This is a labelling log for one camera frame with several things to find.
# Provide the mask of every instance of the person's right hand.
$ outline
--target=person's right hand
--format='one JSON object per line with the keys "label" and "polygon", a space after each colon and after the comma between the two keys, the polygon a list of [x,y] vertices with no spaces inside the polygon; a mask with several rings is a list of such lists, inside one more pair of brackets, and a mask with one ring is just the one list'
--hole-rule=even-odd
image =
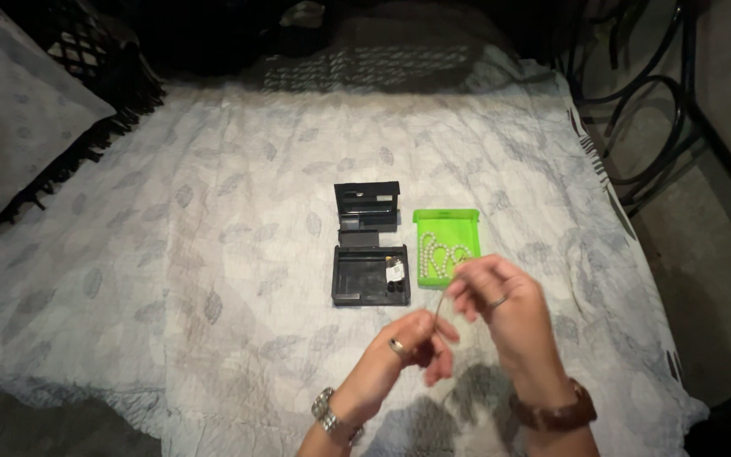
{"label": "person's right hand", "polygon": [[[470,322],[480,315],[490,328],[501,366],[527,404],[559,407],[576,401],[557,352],[540,284],[500,255],[456,267],[445,294]],[[506,297],[491,309],[489,303]]]}

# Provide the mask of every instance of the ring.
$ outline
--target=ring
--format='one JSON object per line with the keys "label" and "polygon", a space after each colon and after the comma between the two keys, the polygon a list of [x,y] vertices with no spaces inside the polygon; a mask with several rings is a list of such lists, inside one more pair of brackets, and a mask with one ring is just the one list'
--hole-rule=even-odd
{"label": "ring", "polygon": [[396,352],[396,354],[399,355],[400,358],[402,358],[403,360],[408,357],[408,351],[405,350],[405,348],[402,346],[402,343],[397,341],[396,338],[391,338],[390,340],[388,340],[388,347]]}
{"label": "ring", "polygon": [[501,306],[501,304],[506,301],[507,301],[506,297],[501,297],[501,298],[495,300],[494,302],[489,303],[487,306],[490,307],[490,310],[494,310],[495,308],[497,308],[498,306]]}

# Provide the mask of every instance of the wrinkled fabric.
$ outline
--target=wrinkled fabric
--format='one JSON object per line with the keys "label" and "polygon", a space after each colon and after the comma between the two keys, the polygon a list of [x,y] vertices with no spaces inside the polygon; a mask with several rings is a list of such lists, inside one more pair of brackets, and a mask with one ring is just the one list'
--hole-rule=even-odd
{"label": "wrinkled fabric", "polygon": [[0,212],[81,133],[113,114],[0,11]]}
{"label": "wrinkled fabric", "polygon": [[[475,21],[436,23],[431,45],[439,16],[389,12],[240,82],[168,85],[166,106],[47,212],[0,234],[0,388],[37,406],[73,390],[105,399],[165,455],[294,455],[315,396],[381,327],[439,300],[416,284],[412,211],[476,208],[482,253],[542,282],[602,453],[683,454],[706,409],[668,364],[655,284],[565,81],[471,33]],[[380,181],[400,182],[401,223],[380,243],[408,246],[411,305],[335,309],[333,184]],[[442,308],[462,334],[453,379],[426,389],[406,370],[353,455],[522,451],[486,328]]]}

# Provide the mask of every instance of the black fringe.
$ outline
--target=black fringe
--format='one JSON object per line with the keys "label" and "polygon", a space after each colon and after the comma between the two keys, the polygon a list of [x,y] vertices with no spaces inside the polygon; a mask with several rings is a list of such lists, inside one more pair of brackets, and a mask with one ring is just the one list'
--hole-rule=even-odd
{"label": "black fringe", "polygon": [[115,56],[97,81],[90,81],[86,86],[114,107],[117,114],[93,124],[33,182],[18,192],[0,212],[0,224],[15,223],[19,209],[28,202],[45,210],[38,199],[39,193],[55,193],[54,186],[66,182],[83,161],[99,162],[103,153],[97,150],[111,145],[112,134],[130,132],[140,122],[140,116],[150,114],[162,105],[162,97],[166,94],[140,59],[139,48],[132,43]]}

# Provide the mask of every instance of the silver metal watch band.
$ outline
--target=silver metal watch band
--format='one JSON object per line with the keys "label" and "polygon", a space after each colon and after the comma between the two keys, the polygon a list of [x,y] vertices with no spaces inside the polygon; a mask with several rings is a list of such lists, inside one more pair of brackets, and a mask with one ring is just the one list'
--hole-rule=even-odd
{"label": "silver metal watch band", "polygon": [[329,399],[335,390],[331,387],[323,389],[312,405],[312,414],[318,419],[320,426],[329,433],[336,443],[343,446],[353,446],[363,433],[362,427],[352,427],[340,421],[329,408]]}

